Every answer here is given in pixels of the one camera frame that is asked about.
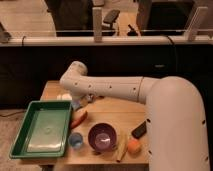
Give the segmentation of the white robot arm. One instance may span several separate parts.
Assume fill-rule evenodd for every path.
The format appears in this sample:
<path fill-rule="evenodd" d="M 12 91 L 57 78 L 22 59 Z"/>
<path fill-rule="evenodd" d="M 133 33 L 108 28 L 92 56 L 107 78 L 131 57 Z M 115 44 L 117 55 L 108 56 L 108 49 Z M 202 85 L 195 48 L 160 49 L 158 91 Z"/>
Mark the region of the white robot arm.
<path fill-rule="evenodd" d="M 149 171 L 211 171 L 202 96 L 190 81 L 167 76 L 91 77 L 74 61 L 60 85 L 75 100 L 87 94 L 146 106 Z"/>

